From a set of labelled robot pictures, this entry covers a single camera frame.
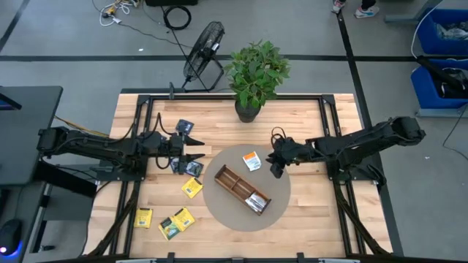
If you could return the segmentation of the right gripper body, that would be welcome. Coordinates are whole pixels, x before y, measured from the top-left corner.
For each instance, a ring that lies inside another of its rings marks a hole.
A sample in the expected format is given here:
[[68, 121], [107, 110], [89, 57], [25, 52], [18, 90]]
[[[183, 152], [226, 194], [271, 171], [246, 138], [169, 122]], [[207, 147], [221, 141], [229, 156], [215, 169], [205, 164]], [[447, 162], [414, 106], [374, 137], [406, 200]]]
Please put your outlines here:
[[307, 147], [292, 137], [281, 138], [276, 141], [276, 155], [282, 164], [299, 163], [307, 160]]

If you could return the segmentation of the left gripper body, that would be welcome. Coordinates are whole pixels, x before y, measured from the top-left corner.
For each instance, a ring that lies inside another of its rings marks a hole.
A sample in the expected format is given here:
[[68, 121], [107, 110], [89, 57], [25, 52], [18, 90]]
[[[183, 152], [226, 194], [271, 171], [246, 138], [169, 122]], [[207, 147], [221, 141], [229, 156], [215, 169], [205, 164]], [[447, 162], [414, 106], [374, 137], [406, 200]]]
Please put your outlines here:
[[173, 134], [170, 137], [170, 160], [179, 158], [179, 175], [185, 173], [187, 162], [184, 161], [184, 135], [182, 133]]

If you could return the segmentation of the wooden tea box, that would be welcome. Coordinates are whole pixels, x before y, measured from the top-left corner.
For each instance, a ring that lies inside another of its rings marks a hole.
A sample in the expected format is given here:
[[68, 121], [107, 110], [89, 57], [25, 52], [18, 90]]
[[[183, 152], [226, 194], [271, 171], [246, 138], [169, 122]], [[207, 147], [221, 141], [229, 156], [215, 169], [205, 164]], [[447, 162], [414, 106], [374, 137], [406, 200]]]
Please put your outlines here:
[[260, 213], [255, 213], [261, 216], [265, 209], [269, 206], [271, 198], [253, 186], [244, 177], [238, 175], [234, 170], [224, 164], [215, 174], [214, 180], [225, 190], [231, 193], [239, 202], [247, 206], [253, 213], [254, 211], [245, 203], [245, 199], [249, 198], [254, 192], [262, 196], [267, 202], [266, 206]]

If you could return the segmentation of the yellow green tea packet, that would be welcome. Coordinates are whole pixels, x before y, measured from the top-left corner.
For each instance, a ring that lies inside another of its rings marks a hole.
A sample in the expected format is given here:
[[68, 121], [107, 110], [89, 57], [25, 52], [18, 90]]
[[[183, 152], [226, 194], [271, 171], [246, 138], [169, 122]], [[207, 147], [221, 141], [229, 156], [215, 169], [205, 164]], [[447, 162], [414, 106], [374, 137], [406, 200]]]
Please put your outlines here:
[[166, 240], [173, 239], [181, 231], [173, 220], [173, 217], [167, 217], [161, 221], [158, 225], [158, 229]]

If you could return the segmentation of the grey round placemat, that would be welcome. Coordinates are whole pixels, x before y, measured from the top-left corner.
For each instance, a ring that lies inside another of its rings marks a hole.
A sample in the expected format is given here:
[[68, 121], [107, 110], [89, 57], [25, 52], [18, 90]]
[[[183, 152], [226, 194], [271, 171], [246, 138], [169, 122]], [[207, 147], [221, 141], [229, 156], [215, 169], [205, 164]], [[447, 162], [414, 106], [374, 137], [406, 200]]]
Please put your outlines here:
[[[261, 168], [250, 172], [242, 157], [255, 151], [261, 160]], [[235, 145], [222, 150], [210, 161], [203, 174], [203, 198], [213, 217], [226, 227], [242, 232], [254, 232], [268, 228], [278, 221], [287, 209], [291, 196], [289, 175], [280, 179], [270, 171], [266, 161], [271, 151], [260, 145]], [[261, 216], [253, 213], [215, 180], [215, 174], [226, 164], [238, 175], [271, 198]]]

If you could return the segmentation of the green potted plant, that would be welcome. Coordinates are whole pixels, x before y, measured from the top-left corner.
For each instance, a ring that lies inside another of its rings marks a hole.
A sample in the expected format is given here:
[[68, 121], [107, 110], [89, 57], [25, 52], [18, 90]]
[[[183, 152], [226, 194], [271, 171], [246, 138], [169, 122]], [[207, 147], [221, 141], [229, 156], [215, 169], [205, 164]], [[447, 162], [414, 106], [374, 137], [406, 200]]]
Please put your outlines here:
[[276, 88], [290, 77], [290, 62], [270, 41], [251, 42], [231, 54], [224, 66], [229, 87], [235, 94], [235, 111], [243, 123], [251, 123], [268, 100], [277, 97]]

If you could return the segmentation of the black floor fan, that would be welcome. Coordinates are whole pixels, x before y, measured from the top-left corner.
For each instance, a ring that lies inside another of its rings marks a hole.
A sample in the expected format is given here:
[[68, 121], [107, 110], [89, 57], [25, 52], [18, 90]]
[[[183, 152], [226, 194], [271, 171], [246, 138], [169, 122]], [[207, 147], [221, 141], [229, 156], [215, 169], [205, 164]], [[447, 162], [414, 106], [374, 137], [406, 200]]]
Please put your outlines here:
[[[186, 57], [186, 63], [184, 65], [185, 81], [181, 86], [184, 93], [210, 92], [215, 89], [224, 74], [223, 66], [216, 58], [216, 53], [224, 34], [224, 26], [219, 21], [212, 21], [204, 28], [190, 54]], [[212, 61], [219, 67], [220, 72], [211, 87], [207, 88], [200, 76]], [[202, 83], [203, 89], [189, 90], [185, 88], [187, 83], [194, 80], [199, 80]]]

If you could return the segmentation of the black floor box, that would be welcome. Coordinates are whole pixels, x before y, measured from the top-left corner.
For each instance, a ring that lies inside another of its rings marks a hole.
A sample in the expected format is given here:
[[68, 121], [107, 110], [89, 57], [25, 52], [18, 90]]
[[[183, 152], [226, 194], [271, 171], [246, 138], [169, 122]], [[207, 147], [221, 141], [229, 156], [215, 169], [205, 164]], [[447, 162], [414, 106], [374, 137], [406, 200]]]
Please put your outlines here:
[[145, 0], [145, 3], [150, 7], [173, 6], [173, 5], [194, 6], [194, 5], [197, 5], [198, 2], [199, 0]]

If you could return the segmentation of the blue storage bin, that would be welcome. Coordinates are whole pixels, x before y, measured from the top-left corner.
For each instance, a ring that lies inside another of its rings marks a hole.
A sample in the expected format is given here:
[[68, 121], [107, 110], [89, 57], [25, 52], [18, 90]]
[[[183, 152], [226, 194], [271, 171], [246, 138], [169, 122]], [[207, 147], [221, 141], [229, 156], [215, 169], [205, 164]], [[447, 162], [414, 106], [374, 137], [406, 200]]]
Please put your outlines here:
[[468, 39], [443, 38], [437, 25], [468, 22], [468, 9], [435, 9], [420, 23], [417, 35], [423, 51], [435, 55], [468, 56]]
[[[430, 59], [430, 62], [440, 69], [454, 68], [468, 71], [468, 59]], [[422, 66], [419, 66], [413, 71], [411, 74], [411, 81], [418, 98], [420, 108], [455, 109], [468, 103], [468, 95], [466, 98], [442, 98], [441, 93], [437, 90], [440, 85], [437, 85], [434, 82], [434, 78], [431, 76], [430, 71]]]

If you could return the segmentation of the black desk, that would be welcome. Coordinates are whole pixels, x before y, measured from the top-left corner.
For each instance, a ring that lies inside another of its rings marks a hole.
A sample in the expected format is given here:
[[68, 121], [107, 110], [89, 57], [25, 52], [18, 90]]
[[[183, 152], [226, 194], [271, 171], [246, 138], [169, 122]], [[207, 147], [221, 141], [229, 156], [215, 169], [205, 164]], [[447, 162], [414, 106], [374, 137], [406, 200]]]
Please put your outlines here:
[[0, 87], [0, 94], [21, 105], [19, 110], [0, 110], [0, 186], [33, 180], [39, 130], [52, 124], [62, 92], [61, 86]]

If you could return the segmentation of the black tube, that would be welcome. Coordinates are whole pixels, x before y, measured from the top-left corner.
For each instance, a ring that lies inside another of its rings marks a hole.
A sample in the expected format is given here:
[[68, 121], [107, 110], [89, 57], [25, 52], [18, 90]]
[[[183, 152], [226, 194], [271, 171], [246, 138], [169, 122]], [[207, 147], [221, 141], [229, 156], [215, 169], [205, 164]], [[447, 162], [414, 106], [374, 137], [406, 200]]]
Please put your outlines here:
[[438, 77], [443, 83], [448, 84], [452, 88], [464, 88], [462, 81], [457, 80], [456, 78], [451, 77], [449, 74], [445, 73], [436, 64], [433, 64], [428, 58], [424, 56], [418, 56], [416, 61], [421, 66], [425, 67], [428, 71], [433, 73], [436, 77]]

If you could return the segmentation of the grey desk leg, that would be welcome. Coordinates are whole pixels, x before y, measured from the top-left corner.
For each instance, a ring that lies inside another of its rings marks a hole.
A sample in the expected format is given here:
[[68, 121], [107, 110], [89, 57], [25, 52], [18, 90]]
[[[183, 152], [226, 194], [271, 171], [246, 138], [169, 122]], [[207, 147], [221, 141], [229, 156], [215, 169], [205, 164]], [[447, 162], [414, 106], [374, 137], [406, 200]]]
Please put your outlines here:
[[422, 7], [415, 14], [386, 15], [386, 23], [416, 23], [420, 22], [431, 10], [437, 8], [444, 0], [424, 0]]

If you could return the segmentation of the laptop screen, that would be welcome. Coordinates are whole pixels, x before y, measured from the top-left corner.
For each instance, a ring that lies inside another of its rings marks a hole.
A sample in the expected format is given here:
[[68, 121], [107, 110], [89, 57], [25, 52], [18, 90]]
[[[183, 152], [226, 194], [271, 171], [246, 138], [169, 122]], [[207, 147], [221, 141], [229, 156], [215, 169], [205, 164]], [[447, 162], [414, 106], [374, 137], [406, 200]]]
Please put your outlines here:
[[0, 110], [20, 110], [22, 105], [0, 93]]

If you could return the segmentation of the black computer mouse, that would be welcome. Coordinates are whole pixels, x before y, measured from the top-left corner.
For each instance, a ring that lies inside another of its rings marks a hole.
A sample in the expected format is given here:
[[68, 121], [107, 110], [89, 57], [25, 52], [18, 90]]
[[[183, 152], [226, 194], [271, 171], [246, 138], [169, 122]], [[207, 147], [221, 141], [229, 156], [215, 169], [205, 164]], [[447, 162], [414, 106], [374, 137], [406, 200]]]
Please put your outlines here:
[[22, 222], [11, 219], [0, 228], [0, 255], [10, 256], [20, 245]]

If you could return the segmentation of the black table frame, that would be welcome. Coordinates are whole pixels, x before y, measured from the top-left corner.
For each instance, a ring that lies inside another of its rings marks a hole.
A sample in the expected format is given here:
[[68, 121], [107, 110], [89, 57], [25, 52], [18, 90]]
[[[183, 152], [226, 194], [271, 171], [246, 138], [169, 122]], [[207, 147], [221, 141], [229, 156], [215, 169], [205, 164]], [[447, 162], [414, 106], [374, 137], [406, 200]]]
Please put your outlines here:
[[[340, 137], [361, 128], [352, 94], [281, 94], [268, 101], [251, 123], [239, 120], [230, 94], [179, 94], [174, 99], [150, 96], [138, 107], [136, 94], [118, 98], [111, 134], [125, 133], [131, 124], [152, 128], [156, 119], [162, 133], [174, 130], [180, 119], [191, 121], [191, 137], [204, 142], [185, 148], [186, 153], [205, 154], [204, 165], [222, 150], [235, 145], [260, 145], [270, 151], [271, 136], [285, 134], [298, 143], [315, 137]], [[256, 259], [262, 262], [296, 261], [299, 257], [344, 258], [391, 249], [387, 224], [377, 186], [352, 177], [339, 182], [329, 176], [323, 163], [290, 165], [291, 196], [283, 216], [266, 229], [236, 231], [210, 213], [201, 190], [190, 199], [181, 190], [188, 181], [173, 173], [165, 160], [148, 160], [146, 178], [140, 182], [114, 182], [97, 195], [88, 227], [86, 252], [94, 250], [115, 220], [118, 202], [137, 194], [137, 205], [153, 210], [149, 229], [135, 228], [127, 219], [120, 242], [131, 258], [157, 259], [174, 256], [178, 262], [223, 262]], [[161, 221], [186, 207], [195, 222], [173, 239], [158, 229]]]

